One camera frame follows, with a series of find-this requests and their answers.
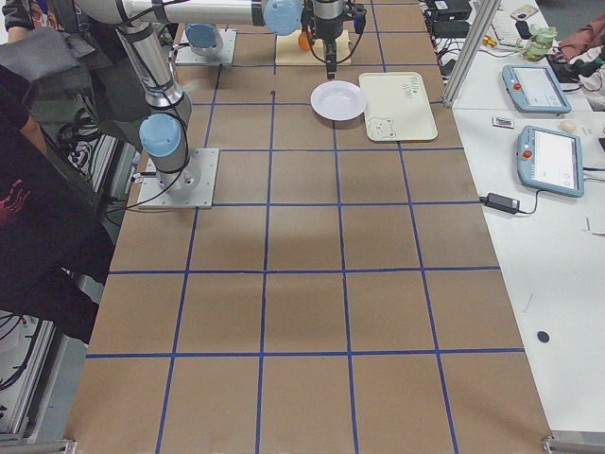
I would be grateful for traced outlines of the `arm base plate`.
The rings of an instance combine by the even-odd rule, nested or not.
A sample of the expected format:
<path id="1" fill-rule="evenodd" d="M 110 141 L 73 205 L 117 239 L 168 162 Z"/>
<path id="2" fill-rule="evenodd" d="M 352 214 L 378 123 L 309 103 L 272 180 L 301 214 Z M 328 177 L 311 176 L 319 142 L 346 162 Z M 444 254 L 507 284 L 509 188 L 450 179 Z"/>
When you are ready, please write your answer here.
<path id="1" fill-rule="evenodd" d="M 155 163 L 149 157 L 146 172 L 150 172 L 151 175 L 141 180 L 137 208 L 143 210 L 211 208 L 218 161 L 218 148 L 190 148 L 189 162 L 184 170 L 165 174 L 156 171 Z"/>
<path id="2" fill-rule="evenodd" d="M 232 65 L 235 41 L 236 30 L 232 28 L 186 29 L 176 47 L 174 62 L 180 66 Z"/>

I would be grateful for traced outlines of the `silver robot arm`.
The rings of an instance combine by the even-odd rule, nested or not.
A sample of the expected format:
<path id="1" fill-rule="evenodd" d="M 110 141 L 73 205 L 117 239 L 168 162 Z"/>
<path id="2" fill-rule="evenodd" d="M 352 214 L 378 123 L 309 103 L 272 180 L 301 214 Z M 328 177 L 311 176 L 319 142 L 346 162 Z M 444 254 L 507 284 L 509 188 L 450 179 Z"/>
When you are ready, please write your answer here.
<path id="1" fill-rule="evenodd" d="M 100 23 L 114 26 L 144 87 L 154 113 L 173 109 L 184 119 L 191 101 L 163 60 L 154 24 L 225 24 L 265 26 L 278 36 L 297 29 L 313 44 L 322 40 L 326 77 L 344 62 L 337 57 L 337 38 L 353 22 L 362 34 L 366 10 L 352 1 L 82 1 L 80 7 Z"/>
<path id="2" fill-rule="evenodd" d="M 223 47 L 220 32 L 213 24 L 188 24 L 184 32 L 192 51 L 198 55 L 213 55 Z"/>

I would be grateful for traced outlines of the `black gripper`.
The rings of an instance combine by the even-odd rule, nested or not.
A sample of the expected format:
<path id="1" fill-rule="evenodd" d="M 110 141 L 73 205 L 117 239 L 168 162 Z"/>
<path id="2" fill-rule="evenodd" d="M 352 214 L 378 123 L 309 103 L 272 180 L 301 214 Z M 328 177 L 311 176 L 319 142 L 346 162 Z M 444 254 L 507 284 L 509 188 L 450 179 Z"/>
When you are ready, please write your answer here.
<path id="1" fill-rule="evenodd" d="M 343 15 L 330 19 L 314 16 L 315 37 L 324 42 L 324 59 L 328 79 L 333 79 L 337 71 L 337 44 L 335 40 L 343 32 L 343 19 Z"/>

